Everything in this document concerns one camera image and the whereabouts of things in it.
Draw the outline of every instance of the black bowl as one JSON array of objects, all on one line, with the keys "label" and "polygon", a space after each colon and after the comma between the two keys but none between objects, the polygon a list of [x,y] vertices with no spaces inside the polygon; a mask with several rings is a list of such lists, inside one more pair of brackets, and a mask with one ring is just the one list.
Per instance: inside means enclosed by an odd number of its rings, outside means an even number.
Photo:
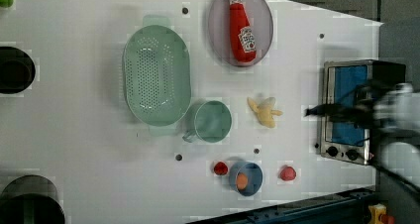
[{"label": "black bowl", "polygon": [[19,49],[0,47],[0,93],[13,94],[27,89],[35,79],[35,65]]}]

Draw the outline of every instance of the yellow object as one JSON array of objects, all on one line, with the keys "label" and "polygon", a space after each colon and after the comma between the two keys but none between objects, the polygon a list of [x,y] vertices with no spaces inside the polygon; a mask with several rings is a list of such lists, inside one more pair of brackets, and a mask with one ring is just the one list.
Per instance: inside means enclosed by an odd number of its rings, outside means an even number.
[{"label": "yellow object", "polygon": [[248,105],[257,114],[260,123],[266,127],[274,128],[275,122],[272,115],[280,116],[283,114],[281,111],[272,110],[275,104],[275,98],[270,97],[264,100],[260,105],[257,105],[256,101],[252,98],[248,98]]},{"label": "yellow object", "polygon": [[371,219],[368,224],[383,224],[383,222],[379,221],[379,217],[382,214],[386,214],[386,207],[382,204],[377,204],[374,206],[369,206],[368,210],[371,213]]}]

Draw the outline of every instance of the mug handle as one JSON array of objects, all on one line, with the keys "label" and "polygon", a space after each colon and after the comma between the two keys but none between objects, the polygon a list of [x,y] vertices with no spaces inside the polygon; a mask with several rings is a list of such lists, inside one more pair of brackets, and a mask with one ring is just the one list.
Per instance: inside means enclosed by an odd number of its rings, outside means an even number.
[{"label": "mug handle", "polygon": [[192,143],[192,142],[194,142],[195,139],[197,139],[197,136],[195,135],[194,130],[189,130],[185,133],[185,135],[182,137],[182,139],[185,142]]}]

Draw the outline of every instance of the toaster oven knob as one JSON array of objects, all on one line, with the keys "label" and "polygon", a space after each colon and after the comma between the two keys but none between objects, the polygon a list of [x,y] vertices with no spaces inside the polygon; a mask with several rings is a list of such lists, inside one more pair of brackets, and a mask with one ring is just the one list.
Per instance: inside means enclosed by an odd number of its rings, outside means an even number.
[{"label": "toaster oven knob", "polygon": [[349,158],[350,161],[355,161],[355,160],[358,159],[359,153],[356,150],[348,150],[346,152],[346,156],[347,156],[347,158]]},{"label": "toaster oven knob", "polygon": [[335,157],[339,153],[339,150],[337,150],[336,147],[330,147],[330,148],[328,148],[327,153],[331,157]]}]

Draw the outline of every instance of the red object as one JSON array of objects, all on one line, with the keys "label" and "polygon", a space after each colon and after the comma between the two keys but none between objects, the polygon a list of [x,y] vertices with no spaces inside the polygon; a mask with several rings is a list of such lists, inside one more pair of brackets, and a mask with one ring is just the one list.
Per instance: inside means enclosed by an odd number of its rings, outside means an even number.
[{"label": "red object", "polygon": [[388,216],[386,214],[380,215],[379,220],[383,224],[395,224],[395,218],[393,216]]},{"label": "red object", "polygon": [[296,171],[292,167],[286,167],[280,173],[280,178],[284,181],[291,181],[296,178]]},{"label": "red object", "polygon": [[242,0],[230,1],[232,52],[239,62],[251,62],[257,56],[256,41]]},{"label": "red object", "polygon": [[226,173],[228,173],[228,167],[222,162],[217,163],[214,166],[213,170],[214,173],[216,173],[217,175],[225,175]]}]

